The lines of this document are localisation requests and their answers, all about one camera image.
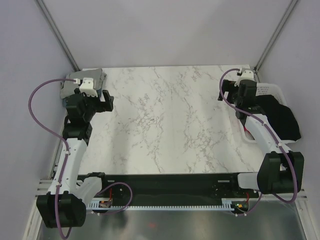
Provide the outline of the black t shirt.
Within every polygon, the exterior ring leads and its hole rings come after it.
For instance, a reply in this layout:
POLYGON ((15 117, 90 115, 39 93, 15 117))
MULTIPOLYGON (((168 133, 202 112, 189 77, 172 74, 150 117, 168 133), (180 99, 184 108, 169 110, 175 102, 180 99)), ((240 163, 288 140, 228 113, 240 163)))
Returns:
POLYGON ((273 95, 258 95, 256 104, 265 112, 281 140, 297 141, 301 138, 299 124, 289 107, 280 104, 273 95))

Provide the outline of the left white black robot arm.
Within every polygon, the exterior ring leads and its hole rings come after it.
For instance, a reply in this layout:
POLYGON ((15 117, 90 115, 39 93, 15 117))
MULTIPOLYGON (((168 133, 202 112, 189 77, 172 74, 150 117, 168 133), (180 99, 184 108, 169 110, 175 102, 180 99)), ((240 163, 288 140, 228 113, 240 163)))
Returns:
POLYGON ((108 90, 103 90, 101 94, 104 100, 77 91, 65 100, 64 146, 57 171, 47 193, 39 195, 36 200, 47 228, 81 227, 91 200, 96 195, 104 197, 110 191, 110 185, 102 180, 104 174, 101 172, 87 174, 82 184, 77 185, 81 161, 93 130, 90 121, 96 113, 112 112, 114 109, 114 97, 108 90))

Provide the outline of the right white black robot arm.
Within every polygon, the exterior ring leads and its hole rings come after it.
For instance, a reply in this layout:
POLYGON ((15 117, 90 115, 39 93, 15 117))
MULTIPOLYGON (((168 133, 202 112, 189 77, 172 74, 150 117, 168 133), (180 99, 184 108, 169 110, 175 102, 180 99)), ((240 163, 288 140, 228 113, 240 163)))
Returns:
POLYGON ((281 89, 251 79, 241 79, 240 83, 225 79, 219 83, 218 100, 235 110, 240 125, 263 155, 257 172, 238 173, 229 184, 230 193, 240 197, 252 189, 264 195, 297 195, 302 188, 305 159, 301 152, 288 146, 301 136, 281 89))

